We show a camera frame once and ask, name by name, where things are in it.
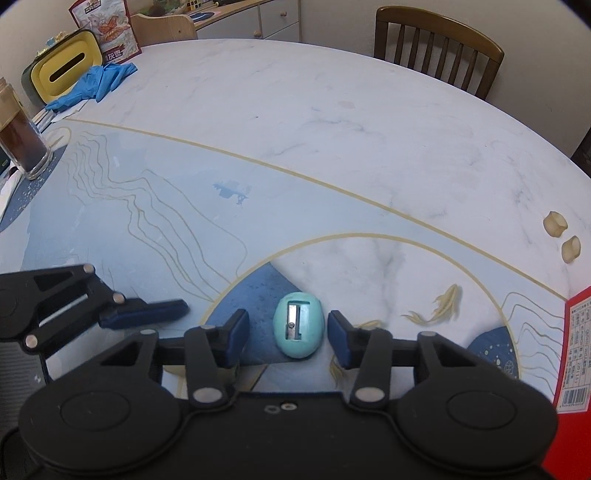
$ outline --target pencil sharpener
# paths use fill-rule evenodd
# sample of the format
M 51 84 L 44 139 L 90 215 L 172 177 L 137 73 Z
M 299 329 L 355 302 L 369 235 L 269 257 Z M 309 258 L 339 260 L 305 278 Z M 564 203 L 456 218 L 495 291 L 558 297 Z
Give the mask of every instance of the pencil sharpener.
M 283 297 L 273 316 L 273 334 L 279 349 L 292 358 L 313 354 L 324 336 L 324 315 L 320 300 L 294 292 Z

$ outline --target glass jar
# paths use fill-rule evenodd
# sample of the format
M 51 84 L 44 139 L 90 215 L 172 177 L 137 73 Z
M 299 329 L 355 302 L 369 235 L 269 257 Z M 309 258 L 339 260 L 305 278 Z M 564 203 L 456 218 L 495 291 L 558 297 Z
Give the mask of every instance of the glass jar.
M 36 179 L 51 160 L 51 149 L 4 78 L 0 78 L 0 147 L 29 180 Z

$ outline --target table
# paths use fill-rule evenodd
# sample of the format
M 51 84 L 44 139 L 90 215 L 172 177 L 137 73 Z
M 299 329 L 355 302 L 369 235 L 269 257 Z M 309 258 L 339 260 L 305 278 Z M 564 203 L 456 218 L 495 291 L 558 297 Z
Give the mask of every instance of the table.
M 126 296 L 184 298 L 191 313 L 162 336 L 245 306 L 255 390 L 351 386 L 331 376 L 327 342 L 300 362 L 275 347 L 275 305 L 302 290 L 399 338 L 440 332 L 553 399 L 564 299 L 591 265 L 591 181 L 562 153 L 459 89 L 344 51 L 208 40 L 134 63 L 53 127 L 68 147 L 0 233 L 1 272 L 90 262 Z M 562 238 L 543 228 L 550 210 Z M 566 265 L 572 235 L 582 253 Z M 452 285 L 457 314 L 403 316 L 430 319 Z M 121 335 L 83 335 L 52 375 Z M 393 375 L 391 395 L 412 386 L 410 369 Z

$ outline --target barcode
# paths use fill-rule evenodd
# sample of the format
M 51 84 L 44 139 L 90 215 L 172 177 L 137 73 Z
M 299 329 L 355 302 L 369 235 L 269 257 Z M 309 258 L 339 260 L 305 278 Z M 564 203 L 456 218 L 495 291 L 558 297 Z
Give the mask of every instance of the barcode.
M 585 401 L 587 400 L 586 394 L 587 394 L 587 387 L 575 388 L 574 390 L 568 390 L 568 392 L 566 392 L 564 394 L 564 397 L 562 398 L 562 405 L 561 406 L 573 407 L 576 405 L 583 405 L 585 403 Z

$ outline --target chair backrest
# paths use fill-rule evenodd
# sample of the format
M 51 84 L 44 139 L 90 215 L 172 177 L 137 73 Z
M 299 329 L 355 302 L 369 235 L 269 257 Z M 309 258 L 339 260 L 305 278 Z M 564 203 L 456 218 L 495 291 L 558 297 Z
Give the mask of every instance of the chair backrest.
M 404 30 L 405 27 L 414 27 L 413 43 L 411 45 L 410 55 L 408 57 L 407 67 L 414 70 L 417 60 L 418 41 L 421 30 L 430 32 L 427 40 L 427 48 L 425 50 L 425 57 L 423 58 L 423 65 L 421 73 L 427 73 L 429 64 L 431 62 L 431 53 L 433 51 L 433 41 L 435 35 L 442 35 L 444 37 L 443 46 L 441 48 L 441 56 L 437 63 L 437 70 L 435 78 L 441 80 L 443 67 L 447 57 L 447 48 L 449 40 L 456 40 L 459 45 L 456 50 L 456 57 L 454 59 L 452 70 L 447 80 L 453 85 L 456 81 L 457 71 L 462 60 L 462 53 L 464 46 L 472 48 L 472 56 L 468 64 L 466 75 L 462 82 L 462 90 L 466 91 L 474 72 L 476 65 L 476 58 L 479 53 L 488 57 L 488 62 L 480 79 L 480 83 L 476 90 L 476 96 L 485 99 L 492 82 L 495 80 L 496 73 L 501 66 L 501 62 L 505 53 L 494 41 L 486 35 L 474 30 L 468 25 L 464 25 L 451 18 L 443 17 L 442 15 L 412 7 L 381 7 L 375 15 L 375 44 L 374 44 L 374 58 L 385 60 L 386 58 L 386 43 L 388 40 L 388 25 L 390 23 L 399 24 L 400 32 L 398 34 L 398 41 L 396 44 L 396 53 L 394 54 L 394 63 L 400 65 L 402 58 L 402 46 L 404 44 Z
M 197 38 L 195 24 L 188 15 L 146 17 L 136 14 L 131 17 L 131 28 L 140 47 Z

